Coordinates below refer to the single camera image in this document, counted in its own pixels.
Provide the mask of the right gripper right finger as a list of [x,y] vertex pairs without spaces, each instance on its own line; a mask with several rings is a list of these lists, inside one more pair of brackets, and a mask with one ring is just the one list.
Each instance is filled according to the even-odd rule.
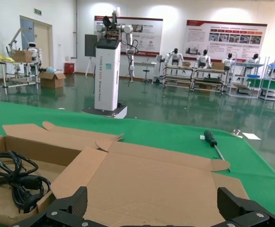
[[225,187],[217,190],[217,207],[225,219],[218,227],[275,227],[275,214],[255,201],[235,196]]

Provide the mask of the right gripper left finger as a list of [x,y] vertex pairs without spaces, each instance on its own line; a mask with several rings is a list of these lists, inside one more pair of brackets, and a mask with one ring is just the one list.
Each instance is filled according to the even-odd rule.
[[91,227],[83,218],[88,205],[88,191],[81,186],[72,196],[54,200],[44,211],[26,218],[12,227]]

